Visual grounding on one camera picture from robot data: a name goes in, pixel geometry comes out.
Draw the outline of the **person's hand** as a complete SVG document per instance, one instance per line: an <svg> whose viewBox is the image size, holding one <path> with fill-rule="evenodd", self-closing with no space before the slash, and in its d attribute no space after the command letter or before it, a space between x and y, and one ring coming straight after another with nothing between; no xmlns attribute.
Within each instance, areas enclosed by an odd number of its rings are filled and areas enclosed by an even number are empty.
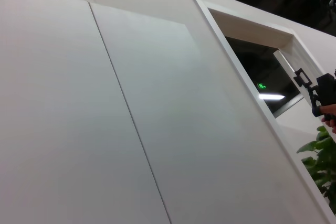
<svg viewBox="0 0 336 224"><path fill-rule="evenodd" d="M331 105L327 105L327 106L322 106L320 108L321 112L323 114L332 114L333 116L335 116L336 114L336 105L335 104L331 104ZM325 125L327 125L328 127L332 128L332 133L336 133L336 123L335 123L335 119L331 119L331 120L326 120L325 118L323 118L321 120L322 123L324 123Z"/></svg>

